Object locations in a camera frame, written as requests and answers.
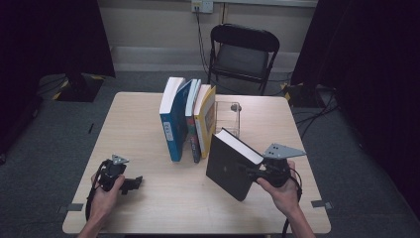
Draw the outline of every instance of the wall outlet box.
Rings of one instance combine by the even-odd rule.
[[[191,0],[191,12],[213,13],[213,1]]]

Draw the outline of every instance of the chair backrest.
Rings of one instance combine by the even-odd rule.
[[[278,38],[271,32],[235,24],[214,27],[210,37],[213,49],[214,42],[269,53],[276,53],[280,48]]]

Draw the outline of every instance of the table top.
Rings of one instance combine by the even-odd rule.
[[[253,183],[238,201],[205,175],[207,159],[193,163],[184,143],[179,163],[170,160],[158,109],[161,93],[117,93],[72,203],[86,203],[91,176],[112,154],[130,160],[127,179],[143,176],[138,190],[120,195],[102,232],[124,234],[273,234],[285,216],[269,194]],[[304,150],[287,101],[282,97],[216,95],[242,106],[240,139],[262,153],[271,143]],[[315,233],[331,230],[306,156],[291,158],[302,176],[300,205]],[[68,211],[62,229],[76,234],[85,224],[82,211]]]

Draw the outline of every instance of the upright book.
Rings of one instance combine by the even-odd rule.
[[[198,142],[197,129],[194,120],[194,106],[200,87],[201,79],[191,79],[191,86],[189,88],[188,99],[185,106],[185,120],[188,127],[189,142],[191,144],[194,163],[199,163],[201,159],[200,144]]]
[[[242,201],[253,184],[247,168],[259,169],[263,156],[222,128],[213,135],[208,160],[206,176]]]
[[[190,85],[191,81],[185,82],[183,77],[170,77],[160,103],[160,120],[173,162],[181,160],[182,146],[188,133],[184,115]]]
[[[202,84],[194,108],[194,120],[201,149],[201,158],[207,158],[211,137],[216,130],[215,101],[216,86],[212,88],[210,84]]]

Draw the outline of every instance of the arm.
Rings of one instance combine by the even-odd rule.
[[[101,187],[96,189],[90,208],[89,220],[80,231],[77,236],[78,238],[91,238],[98,235],[117,202],[118,191],[124,183],[124,179],[123,175],[118,176],[114,186],[108,192],[104,191]]]
[[[290,161],[288,163],[289,166],[294,169],[294,162]],[[294,171],[291,171],[291,175],[296,178]],[[263,178],[258,178],[257,183],[271,195],[277,209],[287,217],[295,237],[315,237],[312,228],[306,220],[305,214],[303,214],[303,211],[299,206],[297,200],[297,187],[293,180],[289,179],[282,187],[273,187]]]

